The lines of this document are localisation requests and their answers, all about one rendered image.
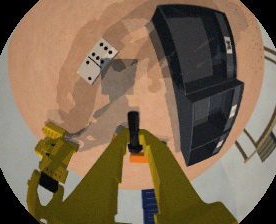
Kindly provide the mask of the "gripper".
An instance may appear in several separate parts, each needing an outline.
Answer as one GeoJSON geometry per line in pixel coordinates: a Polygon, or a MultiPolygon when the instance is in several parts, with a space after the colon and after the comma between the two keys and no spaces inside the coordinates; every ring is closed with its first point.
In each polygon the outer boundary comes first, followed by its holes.
{"type": "MultiPolygon", "coordinates": [[[[53,224],[132,224],[115,222],[118,185],[122,183],[123,157],[129,143],[130,131],[124,128],[59,205],[53,224]]],[[[161,140],[139,129],[139,143],[148,157],[158,205],[155,224],[239,224],[222,202],[202,201],[161,140]]]]}

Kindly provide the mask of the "white domino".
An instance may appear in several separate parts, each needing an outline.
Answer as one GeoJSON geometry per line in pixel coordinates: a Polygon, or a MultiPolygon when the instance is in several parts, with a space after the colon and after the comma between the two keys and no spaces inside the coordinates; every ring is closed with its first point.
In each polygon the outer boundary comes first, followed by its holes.
{"type": "Polygon", "coordinates": [[[104,38],[95,44],[77,73],[92,85],[119,52],[104,38]]]}

